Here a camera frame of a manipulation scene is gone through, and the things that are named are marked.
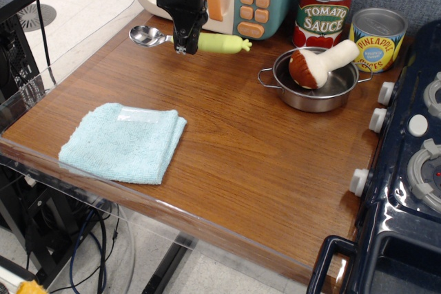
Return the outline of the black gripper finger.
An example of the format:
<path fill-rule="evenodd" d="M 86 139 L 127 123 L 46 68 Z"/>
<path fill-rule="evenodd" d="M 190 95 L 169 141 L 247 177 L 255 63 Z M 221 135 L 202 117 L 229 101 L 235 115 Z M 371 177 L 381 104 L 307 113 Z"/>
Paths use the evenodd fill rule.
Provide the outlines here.
<path fill-rule="evenodd" d="M 175 25 L 173 31 L 174 49 L 178 54 L 195 54 L 198 50 L 199 35 L 200 27 L 197 25 L 187 30 L 179 30 Z"/>

